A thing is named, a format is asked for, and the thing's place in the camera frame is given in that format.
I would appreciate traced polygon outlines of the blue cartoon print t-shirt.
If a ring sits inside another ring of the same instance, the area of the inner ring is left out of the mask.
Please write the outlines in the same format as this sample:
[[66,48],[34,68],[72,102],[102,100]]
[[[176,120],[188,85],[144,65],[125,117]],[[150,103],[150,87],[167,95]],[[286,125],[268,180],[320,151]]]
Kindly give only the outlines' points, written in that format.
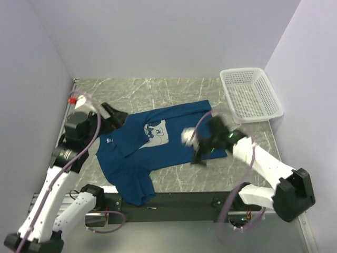
[[145,204],[155,197],[153,170],[191,161],[193,149],[182,144],[181,133],[197,126],[200,135],[209,137],[206,120],[199,120],[210,119],[210,110],[203,100],[130,114],[121,128],[100,136],[98,162],[124,201]]

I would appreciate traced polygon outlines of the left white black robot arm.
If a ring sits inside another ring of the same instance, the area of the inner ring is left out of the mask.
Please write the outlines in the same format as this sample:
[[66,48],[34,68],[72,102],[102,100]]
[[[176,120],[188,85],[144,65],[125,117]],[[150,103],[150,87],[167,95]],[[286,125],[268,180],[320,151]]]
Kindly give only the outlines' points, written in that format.
[[109,114],[107,119],[91,104],[77,104],[67,117],[35,204],[18,232],[9,233],[4,240],[5,247],[12,252],[61,252],[66,236],[89,212],[101,213],[104,219],[110,213],[116,214],[121,217],[121,224],[125,224],[123,213],[109,209],[104,189],[92,184],[85,185],[59,213],[69,185],[88,158],[89,147],[100,135],[120,128],[128,116],[106,102],[101,105]]

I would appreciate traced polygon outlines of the white plastic perforated basket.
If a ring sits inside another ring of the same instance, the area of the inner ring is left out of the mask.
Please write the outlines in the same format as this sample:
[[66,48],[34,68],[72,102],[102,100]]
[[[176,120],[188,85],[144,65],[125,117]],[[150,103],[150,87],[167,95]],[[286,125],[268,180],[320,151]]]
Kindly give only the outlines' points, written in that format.
[[284,114],[275,90],[261,68],[222,70],[220,78],[235,123],[264,122]]

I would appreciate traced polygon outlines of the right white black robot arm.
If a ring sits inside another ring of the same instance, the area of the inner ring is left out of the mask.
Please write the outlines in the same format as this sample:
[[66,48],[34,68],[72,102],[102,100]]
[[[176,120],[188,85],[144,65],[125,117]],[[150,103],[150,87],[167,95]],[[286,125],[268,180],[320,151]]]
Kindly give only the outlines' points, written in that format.
[[204,155],[215,150],[226,151],[270,184],[268,188],[258,187],[241,179],[223,205],[222,218],[225,218],[235,201],[242,206],[272,209],[286,222],[293,221],[315,205],[311,177],[305,169],[296,170],[281,162],[240,129],[230,130],[220,116],[209,119],[207,125],[211,133],[208,138],[200,136],[197,128],[186,128],[181,133],[182,143],[194,150],[192,164],[204,166]]

